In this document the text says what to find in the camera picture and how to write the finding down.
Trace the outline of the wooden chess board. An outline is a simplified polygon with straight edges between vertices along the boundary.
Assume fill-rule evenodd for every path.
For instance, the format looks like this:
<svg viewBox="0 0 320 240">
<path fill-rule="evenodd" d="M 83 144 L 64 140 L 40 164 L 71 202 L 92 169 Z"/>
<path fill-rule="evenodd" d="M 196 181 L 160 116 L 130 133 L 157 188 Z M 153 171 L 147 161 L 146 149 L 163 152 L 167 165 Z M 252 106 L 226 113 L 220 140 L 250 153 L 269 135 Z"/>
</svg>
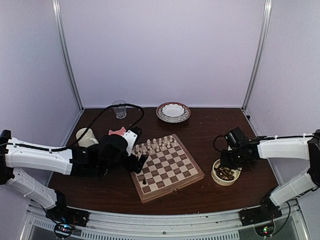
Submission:
<svg viewBox="0 0 320 240">
<path fill-rule="evenodd" d="M 147 148 L 147 142 L 137 144 L 132 154 L 140 157 L 147 154 L 148 159 L 144 163 L 140 173 L 131 173 L 132 180 L 142 203 L 146 203 L 202 180 L 205 176 L 190 152 L 184 146 L 176 134 L 172 134 L 173 142 L 170 143 L 170 135 L 167 136 L 167 144 L 164 136 L 156 138 L 157 148 Z"/>
</svg>

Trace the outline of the aluminium frame post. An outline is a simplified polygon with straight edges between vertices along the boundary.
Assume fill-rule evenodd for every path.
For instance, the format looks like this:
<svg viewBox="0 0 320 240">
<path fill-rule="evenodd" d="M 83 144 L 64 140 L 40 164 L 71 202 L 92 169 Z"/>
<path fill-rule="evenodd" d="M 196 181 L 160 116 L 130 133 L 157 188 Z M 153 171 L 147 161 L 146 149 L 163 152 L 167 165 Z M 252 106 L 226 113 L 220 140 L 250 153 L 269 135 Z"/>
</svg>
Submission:
<svg viewBox="0 0 320 240">
<path fill-rule="evenodd" d="M 272 0 L 265 0 L 264 1 L 264 10 L 263 10 L 263 16 L 261 21 L 261 28 L 260 28 L 260 34 L 258 39 L 258 45 L 256 49 L 256 54 L 253 62 L 253 67 L 250 75 L 249 84 L 247 87 L 247 91 L 244 97 L 244 101 L 242 104 L 242 111 L 247 113 L 249 108 L 249 103 L 251 96 L 254 91 L 254 86 L 256 83 L 256 80 L 258 78 L 262 58 L 263 58 L 263 52 L 265 49 L 265 45 L 268 38 L 269 28 L 270 28 L 270 21 L 271 21 L 271 15 L 272 15 Z"/>
<path fill-rule="evenodd" d="M 60 41 L 60 46 L 61 46 L 61 51 L 62 51 L 62 57 L 63 57 L 63 62 L 64 66 L 66 69 L 67 73 L 67 78 L 70 83 L 71 91 L 73 94 L 73 97 L 76 101 L 77 108 L 80 112 L 84 110 L 80 93 L 76 84 L 73 68 L 72 68 L 72 63 L 70 59 L 70 54 L 68 51 L 68 46 L 67 46 L 67 39 L 65 35 L 65 30 L 64 30 L 64 24 L 63 24 L 63 18 L 62 18 L 62 12 L 61 12 L 61 4 L 59 0 L 52 0 L 52 7 L 53 7 L 53 14 L 57 26 L 57 31 L 58 31 L 58 36 L 59 36 L 59 41 Z"/>
</svg>

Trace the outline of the clear drinking glass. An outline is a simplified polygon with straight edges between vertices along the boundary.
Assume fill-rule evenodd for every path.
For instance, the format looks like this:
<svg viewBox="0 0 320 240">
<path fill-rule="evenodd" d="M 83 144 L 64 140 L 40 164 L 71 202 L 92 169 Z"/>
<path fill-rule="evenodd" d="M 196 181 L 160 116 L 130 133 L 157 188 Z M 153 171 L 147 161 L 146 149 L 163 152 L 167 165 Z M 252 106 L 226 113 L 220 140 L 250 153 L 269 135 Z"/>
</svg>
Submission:
<svg viewBox="0 0 320 240">
<path fill-rule="evenodd" d="M 125 104 L 126 102 L 122 99 L 114 101 L 113 105 Z M 127 116 L 127 108 L 126 106 L 117 106 L 113 108 L 115 116 L 117 119 L 124 119 Z"/>
</svg>

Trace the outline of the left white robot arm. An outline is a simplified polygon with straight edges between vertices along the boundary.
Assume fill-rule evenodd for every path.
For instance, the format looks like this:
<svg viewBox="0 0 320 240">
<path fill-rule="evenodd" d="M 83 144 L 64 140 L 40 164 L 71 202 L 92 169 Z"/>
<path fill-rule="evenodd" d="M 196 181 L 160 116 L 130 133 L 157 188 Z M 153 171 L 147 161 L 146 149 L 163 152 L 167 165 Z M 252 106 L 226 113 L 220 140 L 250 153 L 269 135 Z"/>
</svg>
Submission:
<svg viewBox="0 0 320 240">
<path fill-rule="evenodd" d="M 134 155 L 132 150 L 141 132 L 128 130 L 123 135 L 102 137 L 89 147 L 71 144 L 53 147 L 24 143 L 11 136 L 10 130 L 0 134 L 0 183 L 8 185 L 52 211 L 61 222 L 72 218 L 63 193 L 48 188 L 23 171 L 23 168 L 47 170 L 66 176 L 103 178 L 109 171 L 124 168 L 140 173 L 148 159 L 146 153 Z"/>
</svg>

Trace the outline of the white scalloped bowl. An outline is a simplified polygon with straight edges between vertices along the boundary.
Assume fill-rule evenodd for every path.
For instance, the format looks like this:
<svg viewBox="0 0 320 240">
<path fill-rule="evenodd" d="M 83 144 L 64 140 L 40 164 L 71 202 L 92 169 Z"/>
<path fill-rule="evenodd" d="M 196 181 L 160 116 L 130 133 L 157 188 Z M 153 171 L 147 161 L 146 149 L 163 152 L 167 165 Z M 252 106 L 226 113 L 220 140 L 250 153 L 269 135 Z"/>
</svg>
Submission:
<svg viewBox="0 0 320 240">
<path fill-rule="evenodd" d="M 185 108 L 180 104 L 167 104 L 162 107 L 162 113 L 170 118 L 176 118 L 182 116 L 185 113 Z"/>
</svg>

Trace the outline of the right aluminium frame post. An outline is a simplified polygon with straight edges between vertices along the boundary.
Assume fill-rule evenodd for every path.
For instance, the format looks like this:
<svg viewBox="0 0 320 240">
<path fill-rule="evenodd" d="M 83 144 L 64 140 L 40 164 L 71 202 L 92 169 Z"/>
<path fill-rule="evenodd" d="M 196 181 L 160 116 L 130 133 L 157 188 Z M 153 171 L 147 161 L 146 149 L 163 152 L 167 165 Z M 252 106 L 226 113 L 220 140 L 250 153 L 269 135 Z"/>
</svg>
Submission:
<svg viewBox="0 0 320 240">
<path fill-rule="evenodd" d="M 268 38 L 269 28 L 270 28 L 270 21 L 271 21 L 271 15 L 272 15 L 272 0 L 265 0 L 264 1 L 264 10 L 263 10 L 263 16 L 261 21 L 261 28 L 260 28 L 260 34 L 258 39 L 258 45 L 256 49 L 256 54 L 253 62 L 253 67 L 250 75 L 249 84 L 247 87 L 247 91 L 244 97 L 244 101 L 242 104 L 242 111 L 247 113 L 249 108 L 249 103 L 251 96 L 254 91 L 254 86 L 256 83 L 256 80 L 258 78 L 262 58 L 263 58 L 263 52 L 265 49 L 265 45 Z"/>
</svg>

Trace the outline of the pink cat-ear bowl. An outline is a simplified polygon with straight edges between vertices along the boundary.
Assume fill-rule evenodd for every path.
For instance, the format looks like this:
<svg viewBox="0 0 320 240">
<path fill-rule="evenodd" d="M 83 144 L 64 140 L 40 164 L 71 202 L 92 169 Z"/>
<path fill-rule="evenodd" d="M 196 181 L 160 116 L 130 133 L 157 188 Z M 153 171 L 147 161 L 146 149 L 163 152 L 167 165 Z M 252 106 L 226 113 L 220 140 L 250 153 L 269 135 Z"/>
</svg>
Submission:
<svg viewBox="0 0 320 240">
<path fill-rule="evenodd" d="M 119 130 L 109 130 L 108 135 L 118 135 L 118 136 L 123 136 L 126 133 L 126 129 L 122 126 Z"/>
</svg>

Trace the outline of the cream cat-ear bowl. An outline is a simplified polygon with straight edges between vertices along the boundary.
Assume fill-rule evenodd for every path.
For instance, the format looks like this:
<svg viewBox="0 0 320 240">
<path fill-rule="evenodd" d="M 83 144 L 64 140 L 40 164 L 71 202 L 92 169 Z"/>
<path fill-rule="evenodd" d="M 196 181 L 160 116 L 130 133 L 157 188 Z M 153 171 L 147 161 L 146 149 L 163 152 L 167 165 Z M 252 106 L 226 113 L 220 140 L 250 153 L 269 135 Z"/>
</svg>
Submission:
<svg viewBox="0 0 320 240">
<path fill-rule="evenodd" d="M 212 179 L 220 186 L 228 187 L 233 185 L 241 174 L 240 169 L 232 169 L 221 165 L 220 159 L 216 160 L 211 169 Z"/>
</svg>

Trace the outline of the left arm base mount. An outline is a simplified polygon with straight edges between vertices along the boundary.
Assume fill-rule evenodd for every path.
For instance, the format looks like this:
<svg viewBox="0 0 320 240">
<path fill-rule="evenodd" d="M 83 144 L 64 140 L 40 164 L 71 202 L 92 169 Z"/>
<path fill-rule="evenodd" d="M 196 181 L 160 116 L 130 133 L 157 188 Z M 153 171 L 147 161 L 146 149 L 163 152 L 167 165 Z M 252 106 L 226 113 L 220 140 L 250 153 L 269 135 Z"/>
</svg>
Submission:
<svg viewBox="0 0 320 240">
<path fill-rule="evenodd" d="M 55 206 L 46 210 L 46 217 L 57 222 L 86 227 L 90 213 L 86 210 L 67 207 L 65 195 L 59 190 L 54 192 L 56 194 Z"/>
</svg>

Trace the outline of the cream ceramic mug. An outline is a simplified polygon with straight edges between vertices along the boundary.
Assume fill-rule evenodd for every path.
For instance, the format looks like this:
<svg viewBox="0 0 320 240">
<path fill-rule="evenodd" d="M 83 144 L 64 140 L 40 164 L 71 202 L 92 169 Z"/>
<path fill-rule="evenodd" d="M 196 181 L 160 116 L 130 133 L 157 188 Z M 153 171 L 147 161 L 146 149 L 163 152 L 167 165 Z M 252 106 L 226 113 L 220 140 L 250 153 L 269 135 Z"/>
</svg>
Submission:
<svg viewBox="0 0 320 240">
<path fill-rule="evenodd" d="M 98 140 L 96 139 L 93 131 L 89 128 L 87 132 L 83 135 L 83 133 L 86 131 L 86 127 L 82 128 L 77 131 L 76 133 L 76 139 L 79 140 L 77 143 L 80 147 L 88 148 L 92 145 L 98 144 Z"/>
</svg>

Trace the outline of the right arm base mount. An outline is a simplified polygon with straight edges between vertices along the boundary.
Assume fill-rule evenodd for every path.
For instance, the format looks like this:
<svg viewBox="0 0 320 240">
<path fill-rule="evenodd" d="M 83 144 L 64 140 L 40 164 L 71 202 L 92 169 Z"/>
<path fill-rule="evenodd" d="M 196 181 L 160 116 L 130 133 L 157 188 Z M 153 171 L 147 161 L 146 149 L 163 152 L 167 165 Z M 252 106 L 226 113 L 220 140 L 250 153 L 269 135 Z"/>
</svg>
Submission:
<svg viewBox="0 0 320 240">
<path fill-rule="evenodd" d="M 267 196 L 261 199 L 260 206 L 242 209 L 238 214 L 243 226 L 272 221 L 282 216 L 280 207 L 275 205 Z"/>
</svg>

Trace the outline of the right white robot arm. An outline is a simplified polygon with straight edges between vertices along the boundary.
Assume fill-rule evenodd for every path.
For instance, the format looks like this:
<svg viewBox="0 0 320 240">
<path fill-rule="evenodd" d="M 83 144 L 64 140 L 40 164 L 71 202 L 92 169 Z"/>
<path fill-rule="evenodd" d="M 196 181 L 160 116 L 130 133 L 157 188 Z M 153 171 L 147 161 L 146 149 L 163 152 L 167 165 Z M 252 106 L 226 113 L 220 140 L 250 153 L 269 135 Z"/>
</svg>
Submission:
<svg viewBox="0 0 320 240">
<path fill-rule="evenodd" d="M 291 136 L 245 136 L 236 127 L 221 135 L 227 148 L 220 150 L 223 167 L 250 167 L 257 160 L 268 160 L 280 185 L 261 200 L 256 210 L 259 220 L 268 220 L 276 207 L 320 187 L 320 131 Z"/>
</svg>

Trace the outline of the left aluminium frame post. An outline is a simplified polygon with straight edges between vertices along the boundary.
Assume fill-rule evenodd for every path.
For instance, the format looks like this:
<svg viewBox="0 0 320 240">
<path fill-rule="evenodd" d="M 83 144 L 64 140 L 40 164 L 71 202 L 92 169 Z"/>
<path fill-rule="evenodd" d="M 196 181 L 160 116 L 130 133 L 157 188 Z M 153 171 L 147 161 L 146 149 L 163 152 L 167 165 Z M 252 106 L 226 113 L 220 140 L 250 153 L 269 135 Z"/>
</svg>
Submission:
<svg viewBox="0 0 320 240">
<path fill-rule="evenodd" d="M 60 41 L 60 46 L 61 46 L 61 51 L 62 51 L 62 57 L 63 57 L 63 62 L 64 66 L 66 69 L 67 73 L 67 78 L 70 83 L 71 91 L 73 94 L 73 97 L 76 101 L 77 108 L 80 112 L 84 110 L 80 93 L 76 84 L 73 68 L 72 68 L 72 63 L 70 59 L 70 54 L 68 51 L 68 46 L 67 46 L 67 39 L 65 35 L 65 30 L 64 30 L 64 24 L 63 24 L 63 18 L 62 18 L 62 12 L 61 12 L 61 4 L 59 0 L 52 0 L 52 7 L 53 7 L 53 14 L 57 26 L 57 31 L 58 31 L 58 36 L 59 36 L 59 41 Z"/>
</svg>

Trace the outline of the white chess piece tall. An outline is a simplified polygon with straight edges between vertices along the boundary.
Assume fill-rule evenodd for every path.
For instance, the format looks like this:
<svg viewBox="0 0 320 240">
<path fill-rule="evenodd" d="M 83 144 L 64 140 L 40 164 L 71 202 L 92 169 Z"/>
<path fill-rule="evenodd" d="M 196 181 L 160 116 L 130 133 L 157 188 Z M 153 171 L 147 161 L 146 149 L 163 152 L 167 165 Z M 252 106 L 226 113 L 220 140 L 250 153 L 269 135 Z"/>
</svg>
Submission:
<svg viewBox="0 0 320 240">
<path fill-rule="evenodd" d="M 152 148 L 152 146 L 151 146 L 151 140 L 148 139 L 146 143 L 147 143 L 147 149 L 150 150 L 150 149 Z"/>
</svg>

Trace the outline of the patterned ceramic plate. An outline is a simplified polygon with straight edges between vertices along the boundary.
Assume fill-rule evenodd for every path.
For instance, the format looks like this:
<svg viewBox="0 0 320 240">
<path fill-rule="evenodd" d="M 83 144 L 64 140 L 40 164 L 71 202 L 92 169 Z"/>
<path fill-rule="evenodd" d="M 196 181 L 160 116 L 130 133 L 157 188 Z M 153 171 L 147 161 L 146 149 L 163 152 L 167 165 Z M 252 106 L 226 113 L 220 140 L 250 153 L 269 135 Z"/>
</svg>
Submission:
<svg viewBox="0 0 320 240">
<path fill-rule="evenodd" d="M 191 116 L 191 110 L 179 102 L 166 102 L 156 109 L 157 117 L 166 123 L 182 123 Z"/>
</svg>

